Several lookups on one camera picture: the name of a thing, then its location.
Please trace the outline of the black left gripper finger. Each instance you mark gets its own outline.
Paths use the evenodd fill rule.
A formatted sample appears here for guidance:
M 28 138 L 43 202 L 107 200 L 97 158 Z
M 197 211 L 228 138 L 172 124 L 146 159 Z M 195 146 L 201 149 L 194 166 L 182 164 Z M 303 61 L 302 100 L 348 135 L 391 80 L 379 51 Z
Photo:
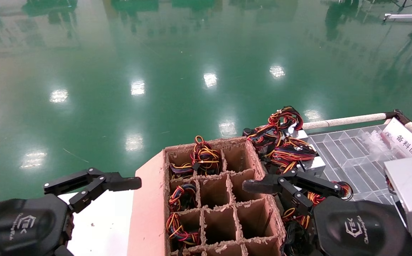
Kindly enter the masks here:
M 142 187 L 139 177 L 122 177 L 120 173 L 81 172 L 69 184 L 69 192 L 78 191 L 69 200 L 71 212 L 79 213 L 105 191 L 134 191 Z
M 53 181 L 47 182 L 44 187 L 44 194 L 54 194 L 59 196 L 61 194 L 70 193 L 78 188 L 85 187 L 92 183 L 94 179 L 104 175 L 102 171 L 95 168 L 88 168 L 79 172 L 63 176 Z

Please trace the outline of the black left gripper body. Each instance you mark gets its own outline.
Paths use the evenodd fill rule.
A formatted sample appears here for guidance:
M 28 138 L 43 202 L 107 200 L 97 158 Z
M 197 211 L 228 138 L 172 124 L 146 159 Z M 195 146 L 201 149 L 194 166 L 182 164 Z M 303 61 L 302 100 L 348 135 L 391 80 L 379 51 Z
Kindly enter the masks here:
M 52 194 L 0 202 L 0 256 L 71 256 L 74 228 L 67 203 Z

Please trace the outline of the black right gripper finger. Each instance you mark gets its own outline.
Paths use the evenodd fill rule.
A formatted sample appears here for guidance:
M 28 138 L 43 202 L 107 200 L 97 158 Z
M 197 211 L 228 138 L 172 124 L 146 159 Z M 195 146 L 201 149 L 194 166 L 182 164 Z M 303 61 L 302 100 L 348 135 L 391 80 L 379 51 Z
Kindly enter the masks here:
M 295 187 L 302 188 L 323 197 L 335 196 L 344 198 L 347 195 L 347 191 L 339 184 L 302 171 L 291 171 L 291 183 Z
M 267 174 L 262 180 L 245 180 L 242 189 L 248 193 L 275 194 L 284 210 L 294 208 L 300 215 L 311 216 L 313 203 L 297 187 L 307 189 L 312 181 L 306 174 Z

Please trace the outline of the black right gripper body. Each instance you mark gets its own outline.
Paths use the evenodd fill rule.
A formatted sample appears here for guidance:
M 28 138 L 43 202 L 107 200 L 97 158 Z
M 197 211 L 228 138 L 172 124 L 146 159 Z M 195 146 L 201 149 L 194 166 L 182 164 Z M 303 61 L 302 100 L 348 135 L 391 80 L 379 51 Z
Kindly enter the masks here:
M 315 231 L 328 256 L 396 256 L 408 233 L 394 206 L 326 199 L 314 208 Z

